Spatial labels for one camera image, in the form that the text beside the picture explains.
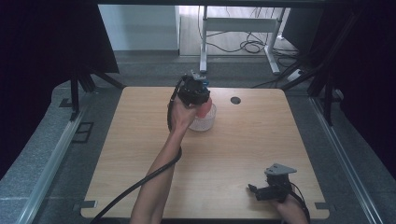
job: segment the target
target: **person's right arm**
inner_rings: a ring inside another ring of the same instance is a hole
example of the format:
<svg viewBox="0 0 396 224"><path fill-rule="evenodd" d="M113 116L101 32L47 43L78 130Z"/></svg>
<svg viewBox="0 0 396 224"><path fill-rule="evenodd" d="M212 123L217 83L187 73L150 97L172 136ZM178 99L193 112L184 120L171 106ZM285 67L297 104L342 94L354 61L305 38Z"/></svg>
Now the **person's right arm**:
<svg viewBox="0 0 396 224"><path fill-rule="evenodd" d="M288 224L308 224L303 208L291 195L283 203L271 201L271 204Z"/></svg>

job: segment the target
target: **clear plastic bowl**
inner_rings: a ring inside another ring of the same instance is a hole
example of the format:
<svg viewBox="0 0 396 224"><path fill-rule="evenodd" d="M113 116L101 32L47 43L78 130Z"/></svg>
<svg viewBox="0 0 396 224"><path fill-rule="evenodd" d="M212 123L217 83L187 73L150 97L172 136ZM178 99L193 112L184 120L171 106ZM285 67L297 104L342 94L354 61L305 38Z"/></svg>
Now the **clear plastic bowl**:
<svg viewBox="0 0 396 224"><path fill-rule="evenodd" d="M190 125L190 129L197 132L204 132L212 128L215 122L216 111L216 106L212 104L212 107L203 119L195 117L195 120Z"/></svg>

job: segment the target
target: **person's arm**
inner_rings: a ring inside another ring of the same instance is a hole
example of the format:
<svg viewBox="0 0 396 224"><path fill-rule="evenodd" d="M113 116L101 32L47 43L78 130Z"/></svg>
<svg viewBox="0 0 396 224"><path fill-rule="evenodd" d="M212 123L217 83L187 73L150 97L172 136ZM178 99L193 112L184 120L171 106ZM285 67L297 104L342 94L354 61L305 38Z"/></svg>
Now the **person's arm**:
<svg viewBox="0 0 396 224"><path fill-rule="evenodd" d="M271 201L271 204L288 224L308 224L303 208L291 195L283 203Z"/></svg>
<svg viewBox="0 0 396 224"><path fill-rule="evenodd" d="M175 99L172 109L172 130L163 149L149 168L148 174L164 166L177 155L184 134L193 122L195 114L196 108L186 108L178 97ZM131 214L131 224L161 222L174 171L175 165L169 167L141 187Z"/></svg>

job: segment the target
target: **red object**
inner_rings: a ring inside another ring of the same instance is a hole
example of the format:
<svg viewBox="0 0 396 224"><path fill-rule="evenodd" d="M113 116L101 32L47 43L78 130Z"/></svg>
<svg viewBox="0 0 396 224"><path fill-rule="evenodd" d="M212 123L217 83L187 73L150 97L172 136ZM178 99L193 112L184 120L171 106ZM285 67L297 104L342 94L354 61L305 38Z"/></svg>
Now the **red object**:
<svg viewBox="0 0 396 224"><path fill-rule="evenodd" d="M212 98L209 97L206 103L203 103L201 107L198 109L196 116L200 119L204 119L206 114L212 108Z"/></svg>

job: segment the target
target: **white wall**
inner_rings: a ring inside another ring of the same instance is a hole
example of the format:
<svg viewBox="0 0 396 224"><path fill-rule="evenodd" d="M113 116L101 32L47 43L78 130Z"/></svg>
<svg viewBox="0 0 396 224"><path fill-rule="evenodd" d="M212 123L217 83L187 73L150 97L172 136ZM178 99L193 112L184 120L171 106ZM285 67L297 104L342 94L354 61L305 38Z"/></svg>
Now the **white wall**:
<svg viewBox="0 0 396 224"><path fill-rule="evenodd" d="M178 6L99 5L113 50L179 46Z"/></svg>

